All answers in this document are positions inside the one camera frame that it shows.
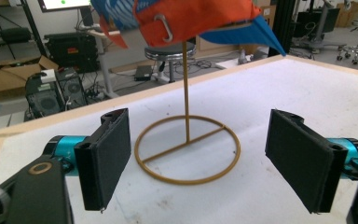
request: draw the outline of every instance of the black case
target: black case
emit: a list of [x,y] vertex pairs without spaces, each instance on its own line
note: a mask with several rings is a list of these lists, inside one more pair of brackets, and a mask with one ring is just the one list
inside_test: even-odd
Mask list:
[[0,35],[8,44],[28,42],[31,39],[30,31],[24,27],[2,30]]

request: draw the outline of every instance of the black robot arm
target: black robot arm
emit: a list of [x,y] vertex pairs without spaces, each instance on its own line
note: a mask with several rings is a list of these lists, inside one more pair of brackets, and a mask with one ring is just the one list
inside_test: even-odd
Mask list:
[[79,175],[86,210],[103,211],[131,155],[128,109],[101,116],[101,123],[91,136],[53,137],[39,158],[2,183],[0,223],[73,223],[65,175]]

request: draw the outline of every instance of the white table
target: white table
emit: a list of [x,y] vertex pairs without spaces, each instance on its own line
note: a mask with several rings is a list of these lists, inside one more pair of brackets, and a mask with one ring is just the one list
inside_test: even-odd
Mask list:
[[[175,82],[0,131],[0,182],[37,157],[51,137],[91,134],[101,114],[117,108],[130,110],[134,144],[150,123],[184,114],[182,85]],[[272,108],[298,114],[322,136],[358,138],[358,71],[277,56],[191,78],[189,100],[190,114],[217,119],[239,137],[242,153],[234,169],[211,183],[175,186],[147,175],[132,156],[103,215],[84,211],[78,179],[67,177],[76,223],[346,223],[356,182],[340,181],[330,214],[310,215],[265,156],[265,144]],[[151,147],[180,137],[176,127],[168,128],[150,136]],[[221,136],[200,148],[225,141]],[[162,165],[171,170],[176,164],[195,165],[198,175],[232,158],[210,152],[205,156],[213,163],[177,161],[185,155]]]

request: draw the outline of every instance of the shelf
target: shelf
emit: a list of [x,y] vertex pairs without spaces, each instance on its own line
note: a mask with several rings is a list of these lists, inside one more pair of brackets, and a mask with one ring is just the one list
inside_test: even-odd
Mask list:
[[[11,5],[0,6],[0,7],[11,7]],[[9,48],[9,50],[11,52],[11,55],[15,59],[14,53],[13,53],[10,45],[12,45],[12,44],[20,44],[20,43],[36,43],[38,48],[39,48],[40,54],[46,56],[47,54],[46,54],[45,47],[44,47],[44,45],[42,43],[42,39],[40,38],[39,32],[37,31],[36,25],[34,23],[34,18],[33,18],[32,14],[31,14],[30,8],[28,7],[27,1],[26,0],[21,0],[21,5],[16,6],[16,7],[22,7],[22,9],[24,10],[25,16],[27,18],[28,23],[30,24],[32,34],[34,36],[34,40],[18,42],[18,43],[6,43],[5,41],[0,41],[0,47],[8,46],[8,48]],[[0,14],[0,17],[5,19],[6,21],[9,21],[9,22],[13,23],[14,25],[20,27],[17,23],[15,23],[11,19],[5,17],[4,15]]]

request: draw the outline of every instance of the orange bag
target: orange bag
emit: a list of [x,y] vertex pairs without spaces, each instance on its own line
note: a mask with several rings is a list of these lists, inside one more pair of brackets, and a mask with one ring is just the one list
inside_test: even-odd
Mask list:
[[[115,2],[109,1],[111,0],[92,0],[91,3],[101,15],[100,24],[104,33],[119,46],[126,47],[122,37],[110,36],[107,32],[108,21],[111,18],[107,18],[106,12],[112,11],[107,7]],[[131,0],[121,2],[130,4]],[[132,16],[138,21],[138,28],[145,42],[152,47],[183,42],[213,28],[232,22],[252,20],[260,14],[260,9],[254,6],[252,0],[158,0],[151,2],[153,3],[139,10],[138,0],[134,0]]]

